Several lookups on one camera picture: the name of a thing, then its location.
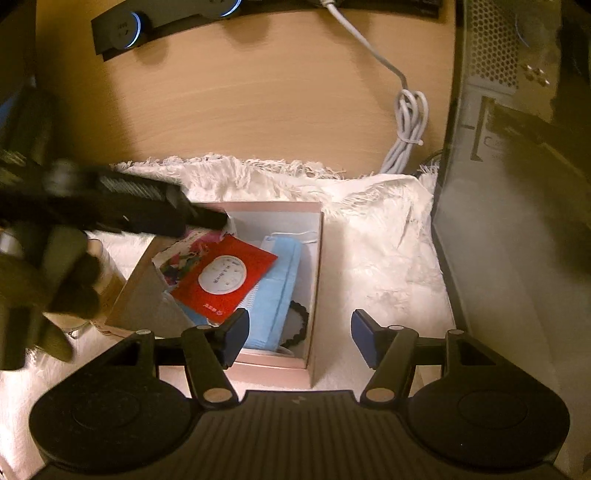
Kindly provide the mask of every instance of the white circle on red packet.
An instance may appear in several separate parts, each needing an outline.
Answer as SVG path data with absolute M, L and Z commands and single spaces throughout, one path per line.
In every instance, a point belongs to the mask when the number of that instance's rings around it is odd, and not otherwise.
M 233 255 L 213 259 L 199 274 L 199 286 L 212 295 L 225 295 L 238 290 L 246 281 L 246 265 Z

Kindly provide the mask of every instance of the white cloth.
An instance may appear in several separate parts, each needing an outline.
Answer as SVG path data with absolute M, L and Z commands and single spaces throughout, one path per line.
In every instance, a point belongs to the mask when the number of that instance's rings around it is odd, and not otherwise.
M 434 171 L 426 170 L 420 180 L 403 175 L 342 180 L 319 164 L 240 162 L 219 155 L 121 164 L 119 169 L 175 177 L 187 187 L 194 202 L 291 200 L 323 204 L 322 264 L 312 346 L 315 390 L 353 390 L 359 395 L 372 375 L 350 335 L 350 316 L 355 309 L 366 310 L 381 325 L 406 325 L 423 336 L 442 337 L 453 328 L 430 236 Z M 100 233 L 97 237 L 125 276 L 130 275 L 151 240 L 148 235 Z M 42 465 L 27 429 L 34 401 L 114 341 L 95 330 L 87 332 L 76 341 L 74 365 L 49 359 L 40 372 L 31 367 L 0 374 L 0 456 L 10 466 L 8 480 L 28 478 Z M 161 377 L 188 393 L 178 371 L 163 371 Z M 423 380 L 432 378 L 423 376 Z M 242 382 L 233 386 L 240 395 L 247 389 L 269 390 Z

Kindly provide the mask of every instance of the glowing blue light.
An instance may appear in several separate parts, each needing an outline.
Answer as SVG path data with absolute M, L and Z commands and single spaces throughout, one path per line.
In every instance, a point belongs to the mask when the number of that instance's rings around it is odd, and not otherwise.
M 142 31 L 142 21 L 139 19 L 139 15 L 135 12 L 131 12 L 131 14 L 135 17 L 135 21 L 138 24 L 138 28 L 137 28 L 137 32 L 135 33 L 135 38 L 131 41 L 131 43 L 129 45 L 126 46 L 126 48 L 130 48 L 135 42 L 138 41 L 139 34 Z
M 238 0 L 236 2 L 236 5 L 234 5 L 232 7 L 232 9 L 227 14 L 223 14 L 223 15 L 220 15 L 220 16 L 221 17 L 227 17 L 228 15 L 233 14 L 236 11 L 236 9 L 240 6 L 241 3 L 242 3 L 242 0 Z

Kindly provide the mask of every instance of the mask ear loop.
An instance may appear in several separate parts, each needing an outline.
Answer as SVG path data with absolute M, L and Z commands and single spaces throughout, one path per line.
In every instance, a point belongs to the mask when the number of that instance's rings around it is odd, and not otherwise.
M 308 230 L 307 232 L 301 232 L 301 233 L 273 232 L 270 236 L 274 236 L 274 235 L 299 236 L 299 235 L 307 235 L 308 233 L 313 233 L 316 235 L 316 237 L 318 237 L 318 232 L 316 232 L 314 230 Z M 303 241 L 300 241 L 300 243 L 301 244 L 315 244 L 317 241 L 318 241 L 318 238 L 315 238 L 314 240 L 303 240 Z

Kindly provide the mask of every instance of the bundled cable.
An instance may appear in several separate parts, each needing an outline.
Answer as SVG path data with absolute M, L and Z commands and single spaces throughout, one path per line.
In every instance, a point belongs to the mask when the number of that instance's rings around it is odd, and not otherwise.
M 402 173 L 408 164 L 413 146 L 423 144 L 421 138 L 427 127 L 429 118 L 427 98 L 423 92 L 409 90 L 404 73 L 382 56 L 351 22 L 339 12 L 335 6 L 335 0 L 320 1 L 322 2 L 322 6 L 326 7 L 349 33 L 371 52 L 376 60 L 400 78 L 402 90 L 396 97 L 394 105 L 398 139 L 386 155 L 380 173 Z

